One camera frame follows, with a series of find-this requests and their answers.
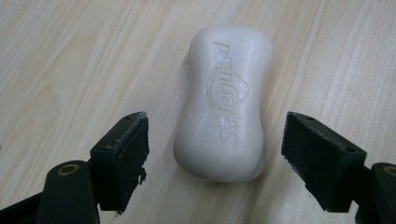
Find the wood grain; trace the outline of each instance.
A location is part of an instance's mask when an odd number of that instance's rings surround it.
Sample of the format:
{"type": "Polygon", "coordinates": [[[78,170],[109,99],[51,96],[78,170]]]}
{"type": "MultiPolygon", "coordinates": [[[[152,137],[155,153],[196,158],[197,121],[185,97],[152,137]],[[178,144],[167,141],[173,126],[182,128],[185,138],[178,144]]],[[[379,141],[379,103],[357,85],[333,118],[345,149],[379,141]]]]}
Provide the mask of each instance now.
{"type": "Polygon", "coordinates": [[[126,114],[149,117],[147,181],[102,223],[354,223],[321,211],[280,155],[287,111],[319,119],[396,163],[396,2],[169,0],[0,2],[0,208],[42,190],[47,171],[89,150],[126,114]],[[173,138],[192,37],[221,23],[267,33],[262,84],[268,164],[226,185],[181,170],[173,138]]]}

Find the white soap bar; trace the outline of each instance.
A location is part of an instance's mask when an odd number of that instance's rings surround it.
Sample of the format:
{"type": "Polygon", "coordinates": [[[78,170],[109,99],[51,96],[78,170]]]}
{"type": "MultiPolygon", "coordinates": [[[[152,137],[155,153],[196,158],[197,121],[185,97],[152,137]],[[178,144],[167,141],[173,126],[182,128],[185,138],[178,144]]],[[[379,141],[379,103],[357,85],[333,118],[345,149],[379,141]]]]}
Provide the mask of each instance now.
{"type": "Polygon", "coordinates": [[[265,165],[260,96],[272,61],[261,31],[218,25],[191,41],[191,96],[174,144],[184,169],[219,182],[255,178],[265,165]]]}

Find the table surface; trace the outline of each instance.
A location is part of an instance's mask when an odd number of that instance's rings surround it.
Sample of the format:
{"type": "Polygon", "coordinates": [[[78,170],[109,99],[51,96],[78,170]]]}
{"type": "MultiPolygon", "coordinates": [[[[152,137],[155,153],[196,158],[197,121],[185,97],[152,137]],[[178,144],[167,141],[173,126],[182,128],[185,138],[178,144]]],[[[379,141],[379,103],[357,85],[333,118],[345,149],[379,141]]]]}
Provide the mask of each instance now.
{"type": "Polygon", "coordinates": [[[287,111],[320,120],[396,162],[396,1],[0,2],[0,208],[41,191],[47,172],[84,160],[123,116],[147,111],[147,180],[102,223],[354,223],[323,212],[280,154],[287,111]],[[242,184],[183,171],[172,149],[191,90],[187,52],[213,24],[263,30],[268,163],[242,184]]]}

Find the soap bar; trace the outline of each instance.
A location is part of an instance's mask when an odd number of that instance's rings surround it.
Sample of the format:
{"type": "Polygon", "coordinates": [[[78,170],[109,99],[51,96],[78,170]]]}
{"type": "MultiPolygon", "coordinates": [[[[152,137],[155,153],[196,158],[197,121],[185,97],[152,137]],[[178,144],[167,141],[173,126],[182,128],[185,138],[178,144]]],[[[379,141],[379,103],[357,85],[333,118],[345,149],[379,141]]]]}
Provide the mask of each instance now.
{"type": "Polygon", "coordinates": [[[208,27],[192,39],[191,95],[174,143],[182,168],[227,183],[262,172],[260,97],[272,51],[262,31],[243,25],[208,27]]]}

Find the wooden table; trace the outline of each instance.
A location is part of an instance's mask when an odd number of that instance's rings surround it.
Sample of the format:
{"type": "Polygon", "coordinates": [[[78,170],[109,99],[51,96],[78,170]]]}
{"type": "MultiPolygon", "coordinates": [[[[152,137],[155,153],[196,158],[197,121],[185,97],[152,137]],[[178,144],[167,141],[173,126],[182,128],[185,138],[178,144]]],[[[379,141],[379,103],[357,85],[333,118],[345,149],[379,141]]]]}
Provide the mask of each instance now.
{"type": "Polygon", "coordinates": [[[287,111],[396,162],[396,1],[0,2],[0,208],[84,160],[124,115],[149,117],[148,177],[102,223],[354,223],[323,212],[280,155],[287,111]],[[191,89],[192,37],[212,24],[257,27],[274,44],[262,84],[268,164],[245,184],[207,182],[172,154],[191,89]]]}

